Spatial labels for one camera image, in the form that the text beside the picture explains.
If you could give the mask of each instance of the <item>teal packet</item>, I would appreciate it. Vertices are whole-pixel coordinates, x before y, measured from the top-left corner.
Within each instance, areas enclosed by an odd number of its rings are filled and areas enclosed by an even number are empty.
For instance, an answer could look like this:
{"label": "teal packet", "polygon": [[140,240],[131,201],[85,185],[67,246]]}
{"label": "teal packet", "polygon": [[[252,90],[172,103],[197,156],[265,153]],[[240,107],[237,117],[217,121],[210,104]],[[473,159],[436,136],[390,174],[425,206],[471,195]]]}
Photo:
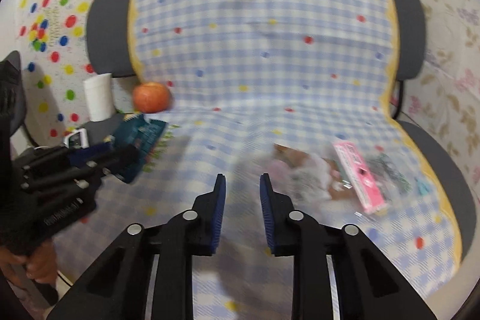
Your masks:
{"label": "teal packet", "polygon": [[112,135],[114,148],[133,144],[139,150],[136,162],[120,170],[115,176],[122,182],[131,183],[147,163],[148,155],[155,148],[158,139],[167,128],[167,123],[159,120],[145,121],[143,114],[123,121]]}

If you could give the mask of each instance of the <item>yellow scalloped border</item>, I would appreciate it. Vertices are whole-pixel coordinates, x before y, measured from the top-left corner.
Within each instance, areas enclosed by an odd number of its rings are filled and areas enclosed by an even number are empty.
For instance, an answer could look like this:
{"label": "yellow scalloped border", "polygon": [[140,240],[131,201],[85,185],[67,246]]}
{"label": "yellow scalloped border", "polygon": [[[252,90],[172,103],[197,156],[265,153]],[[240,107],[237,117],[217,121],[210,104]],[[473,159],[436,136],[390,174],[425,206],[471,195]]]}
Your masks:
{"label": "yellow scalloped border", "polygon": [[137,7],[135,0],[129,0],[128,14],[127,14],[127,40],[128,40],[128,53],[130,55],[130,62],[138,79],[143,83],[143,64],[136,53],[136,36],[135,36],[135,21],[138,17]]}
{"label": "yellow scalloped border", "polygon": [[387,121],[394,126],[399,132],[402,134],[402,141],[403,143],[409,147],[413,153],[418,157],[418,161],[420,162],[420,169],[421,171],[433,182],[435,187],[437,188],[439,200],[440,200],[440,210],[441,212],[448,218],[450,223],[452,223],[452,228],[454,232],[454,243],[453,243],[453,257],[455,267],[460,267],[460,259],[462,257],[462,240],[460,235],[460,229],[458,228],[457,218],[452,209],[452,205],[450,205],[450,201],[443,190],[443,187],[440,181],[437,178],[437,175],[431,168],[430,164],[418,149],[417,145],[413,142],[410,136],[404,131],[402,126],[395,121],[392,117],[388,114],[390,113],[390,96],[391,92],[394,87],[395,83],[395,75],[397,74],[398,69],[398,56],[400,53],[399,50],[399,33],[398,33],[398,20],[397,20],[397,9],[395,8],[394,0],[388,0],[388,9],[387,9],[387,18],[392,24],[392,40],[391,45],[393,48],[392,58],[388,63],[387,67],[385,68],[386,74],[389,78],[387,89],[383,92],[382,96],[380,97],[381,108],[383,110],[383,114],[385,115]]}

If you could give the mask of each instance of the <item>checkered cloth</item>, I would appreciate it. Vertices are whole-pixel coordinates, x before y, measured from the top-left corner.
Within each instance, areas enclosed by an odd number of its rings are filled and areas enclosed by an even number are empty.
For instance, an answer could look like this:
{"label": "checkered cloth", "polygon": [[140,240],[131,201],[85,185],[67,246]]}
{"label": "checkered cloth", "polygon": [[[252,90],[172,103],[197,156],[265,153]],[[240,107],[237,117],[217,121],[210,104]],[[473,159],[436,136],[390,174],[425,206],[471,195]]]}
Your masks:
{"label": "checkered cloth", "polygon": [[[222,235],[215,256],[193,261],[194,316],[290,318],[293,259],[266,251],[259,199],[274,143],[315,151],[340,137],[428,181],[379,102],[393,51],[387,1],[132,0],[141,76],[175,97],[153,117],[171,128],[155,166],[131,186],[107,178],[89,222],[61,234],[62,268],[85,270],[130,223],[158,225],[189,209],[222,172]],[[331,226],[357,224],[423,297],[455,272],[453,224],[436,192],[376,219],[342,202],[296,207]],[[335,286],[332,295],[338,317]]]}

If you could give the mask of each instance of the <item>silver screw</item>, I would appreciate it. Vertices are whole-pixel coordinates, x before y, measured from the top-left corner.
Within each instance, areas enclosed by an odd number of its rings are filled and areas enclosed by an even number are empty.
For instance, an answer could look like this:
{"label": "silver screw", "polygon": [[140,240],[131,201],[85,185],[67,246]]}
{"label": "silver screw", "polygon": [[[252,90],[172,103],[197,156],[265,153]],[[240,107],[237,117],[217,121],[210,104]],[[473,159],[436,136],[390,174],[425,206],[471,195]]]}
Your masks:
{"label": "silver screw", "polygon": [[86,189],[87,187],[90,186],[90,184],[86,180],[82,179],[81,181],[77,182],[77,186],[80,187],[81,189]]}
{"label": "silver screw", "polygon": [[130,235],[139,234],[141,231],[142,231],[142,226],[139,225],[139,224],[132,224],[131,226],[129,226],[129,227],[127,228],[127,232],[128,232]]}
{"label": "silver screw", "polygon": [[183,214],[183,218],[186,220],[195,220],[198,217],[198,213],[196,211],[186,211]]}
{"label": "silver screw", "polygon": [[301,211],[291,211],[289,217],[294,221],[300,221],[303,219],[303,213]]}
{"label": "silver screw", "polygon": [[359,232],[359,229],[356,226],[349,224],[345,227],[345,233],[350,236],[355,236]]}

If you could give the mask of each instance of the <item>pink package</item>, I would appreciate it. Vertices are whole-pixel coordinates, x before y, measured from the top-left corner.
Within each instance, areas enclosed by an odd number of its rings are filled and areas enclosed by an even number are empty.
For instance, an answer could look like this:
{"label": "pink package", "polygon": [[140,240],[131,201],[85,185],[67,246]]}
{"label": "pink package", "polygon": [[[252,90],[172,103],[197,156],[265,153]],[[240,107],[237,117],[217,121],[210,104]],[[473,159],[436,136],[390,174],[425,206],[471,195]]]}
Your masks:
{"label": "pink package", "polygon": [[339,141],[333,143],[333,147],[339,163],[357,193],[363,211],[371,214],[387,207],[388,204],[355,144],[350,141]]}

